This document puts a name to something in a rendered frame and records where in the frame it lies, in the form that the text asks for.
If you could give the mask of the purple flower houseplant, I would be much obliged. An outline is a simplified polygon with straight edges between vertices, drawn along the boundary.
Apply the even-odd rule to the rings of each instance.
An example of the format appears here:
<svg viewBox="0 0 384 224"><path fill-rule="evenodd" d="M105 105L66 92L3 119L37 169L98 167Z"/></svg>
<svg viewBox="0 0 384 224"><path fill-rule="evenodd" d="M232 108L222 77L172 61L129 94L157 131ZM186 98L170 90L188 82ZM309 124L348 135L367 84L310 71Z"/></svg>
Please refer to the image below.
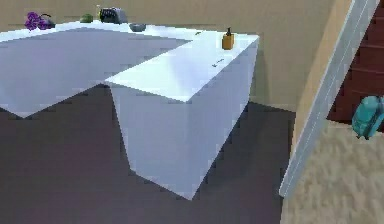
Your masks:
<svg viewBox="0 0 384 224"><path fill-rule="evenodd" d="M24 23L24 26L32 31L35 29L47 30L52 29L56 24L51 20L51 16L46 13L38 14L36 12L28 12L27 19Z"/></svg>

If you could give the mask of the white kitchen counter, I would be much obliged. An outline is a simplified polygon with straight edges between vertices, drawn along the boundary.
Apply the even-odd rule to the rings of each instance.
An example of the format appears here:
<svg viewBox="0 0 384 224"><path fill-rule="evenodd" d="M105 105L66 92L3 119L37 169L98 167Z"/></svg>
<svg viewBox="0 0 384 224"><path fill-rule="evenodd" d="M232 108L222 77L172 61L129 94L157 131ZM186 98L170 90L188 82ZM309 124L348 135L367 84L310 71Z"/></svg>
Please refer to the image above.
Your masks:
<svg viewBox="0 0 384 224"><path fill-rule="evenodd" d="M258 36L235 35L231 50L222 38L100 21L0 32L0 106L27 117L105 84L132 169L192 199L248 102L256 63Z"/></svg>

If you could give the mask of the orange soap dispenser bottle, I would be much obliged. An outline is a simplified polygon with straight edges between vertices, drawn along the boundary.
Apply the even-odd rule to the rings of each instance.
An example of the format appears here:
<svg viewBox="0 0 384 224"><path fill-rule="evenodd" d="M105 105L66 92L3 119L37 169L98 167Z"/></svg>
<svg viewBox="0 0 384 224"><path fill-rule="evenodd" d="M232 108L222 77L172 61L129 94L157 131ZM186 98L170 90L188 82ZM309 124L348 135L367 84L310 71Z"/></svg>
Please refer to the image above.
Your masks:
<svg viewBox="0 0 384 224"><path fill-rule="evenodd" d="M222 48L224 50L231 50L234 45L234 35L231 32L231 28L227 28L227 32L223 35L222 38Z"/></svg>

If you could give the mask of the black grey toaster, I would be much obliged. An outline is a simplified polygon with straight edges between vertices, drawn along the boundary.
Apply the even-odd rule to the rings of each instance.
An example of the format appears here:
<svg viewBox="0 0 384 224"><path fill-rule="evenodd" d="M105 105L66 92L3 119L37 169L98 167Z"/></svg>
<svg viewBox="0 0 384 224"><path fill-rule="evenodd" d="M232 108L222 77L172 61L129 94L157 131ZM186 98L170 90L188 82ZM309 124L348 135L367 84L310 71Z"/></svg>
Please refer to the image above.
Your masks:
<svg viewBox="0 0 384 224"><path fill-rule="evenodd" d="M122 24L127 23L127 16L121 8L102 8L99 11L99 19L103 23Z"/></svg>

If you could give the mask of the white door frame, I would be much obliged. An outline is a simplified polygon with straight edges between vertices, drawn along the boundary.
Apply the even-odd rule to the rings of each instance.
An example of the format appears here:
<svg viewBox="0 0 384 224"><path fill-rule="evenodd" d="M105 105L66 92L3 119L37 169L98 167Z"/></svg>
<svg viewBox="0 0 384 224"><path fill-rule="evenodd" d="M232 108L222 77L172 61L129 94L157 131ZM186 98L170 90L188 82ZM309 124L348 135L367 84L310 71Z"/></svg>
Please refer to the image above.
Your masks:
<svg viewBox="0 0 384 224"><path fill-rule="evenodd" d="M279 194L295 189L380 0L336 0L296 111Z"/></svg>

